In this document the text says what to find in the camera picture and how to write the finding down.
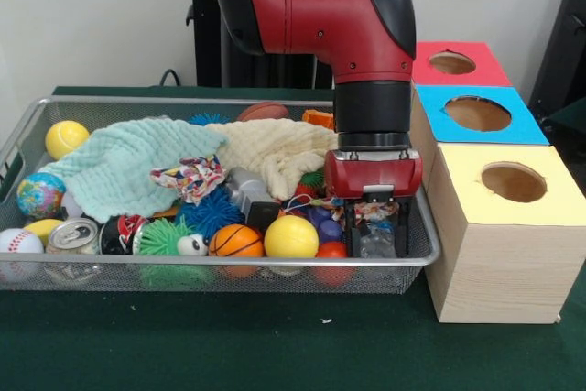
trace purple ball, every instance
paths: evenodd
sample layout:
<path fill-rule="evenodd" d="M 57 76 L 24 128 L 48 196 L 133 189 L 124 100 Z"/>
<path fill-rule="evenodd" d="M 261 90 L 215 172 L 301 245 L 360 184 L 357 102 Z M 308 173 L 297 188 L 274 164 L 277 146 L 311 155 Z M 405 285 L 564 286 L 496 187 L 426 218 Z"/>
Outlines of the purple ball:
<path fill-rule="evenodd" d="M 320 243 L 339 242 L 342 239 L 342 227 L 334 220 L 324 220 L 318 228 Z"/>
<path fill-rule="evenodd" d="M 315 206 L 309 210 L 308 218 L 315 229 L 320 229 L 321 222 L 331 219 L 331 212 L 321 206 Z"/>

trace stacked boxes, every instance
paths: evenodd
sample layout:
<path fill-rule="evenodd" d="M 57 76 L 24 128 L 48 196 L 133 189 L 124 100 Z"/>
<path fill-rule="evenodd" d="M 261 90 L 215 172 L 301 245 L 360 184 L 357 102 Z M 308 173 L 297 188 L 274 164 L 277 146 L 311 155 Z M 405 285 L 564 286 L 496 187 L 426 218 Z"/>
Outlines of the stacked boxes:
<path fill-rule="evenodd" d="M 586 257 L 586 200 L 556 149 L 483 43 L 420 43 L 413 80 L 439 320 L 556 321 Z"/>

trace metal mesh basket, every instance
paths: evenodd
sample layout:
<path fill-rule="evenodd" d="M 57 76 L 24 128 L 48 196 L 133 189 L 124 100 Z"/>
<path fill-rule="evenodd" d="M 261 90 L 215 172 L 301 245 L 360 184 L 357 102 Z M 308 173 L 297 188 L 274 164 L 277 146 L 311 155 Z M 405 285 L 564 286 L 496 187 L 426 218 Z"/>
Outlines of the metal mesh basket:
<path fill-rule="evenodd" d="M 0 231 L 23 227 L 16 205 L 22 178 L 50 161 L 45 134 L 62 120 L 90 131 L 144 117 L 189 120 L 194 114 L 231 119 L 250 100 L 50 97 L 31 105 L 0 152 Z M 283 102 L 292 119 L 308 109 L 330 111 L 327 102 Z M 409 256 L 395 259 L 288 259 L 49 255 L 0 253 L 0 289 L 85 291 L 245 291 L 404 293 L 421 267 L 440 254 L 440 241 L 423 190 L 409 217 Z"/>

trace yellow tennis ball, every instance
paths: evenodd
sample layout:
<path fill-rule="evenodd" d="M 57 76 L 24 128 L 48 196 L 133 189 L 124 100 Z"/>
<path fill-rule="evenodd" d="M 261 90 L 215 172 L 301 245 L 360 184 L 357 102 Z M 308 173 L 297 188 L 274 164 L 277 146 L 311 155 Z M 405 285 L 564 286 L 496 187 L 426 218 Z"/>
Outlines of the yellow tennis ball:
<path fill-rule="evenodd" d="M 43 242 L 43 245 L 47 247 L 51 232 L 62 223 L 62 220 L 45 219 L 28 224 L 25 226 L 25 229 L 40 238 L 40 241 Z"/>
<path fill-rule="evenodd" d="M 320 238 L 311 222 L 295 215 L 279 217 L 266 230 L 268 256 L 313 258 L 319 247 Z"/>
<path fill-rule="evenodd" d="M 61 121 L 52 126 L 45 136 L 45 147 L 50 156 L 59 160 L 83 144 L 90 133 L 80 123 Z"/>

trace white wall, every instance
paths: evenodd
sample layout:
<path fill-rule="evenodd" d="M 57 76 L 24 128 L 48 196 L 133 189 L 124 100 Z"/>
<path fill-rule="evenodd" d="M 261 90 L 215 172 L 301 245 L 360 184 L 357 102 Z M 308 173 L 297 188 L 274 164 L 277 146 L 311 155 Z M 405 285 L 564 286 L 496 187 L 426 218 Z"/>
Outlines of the white wall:
<path fill-rule="evenodd" d="M 488 41 L 527 99 L 560 0 L 414 0 L 420 39 Z M 0 143 L 60 85 L 195 82 L 191 0 L 0 0 Z"/>

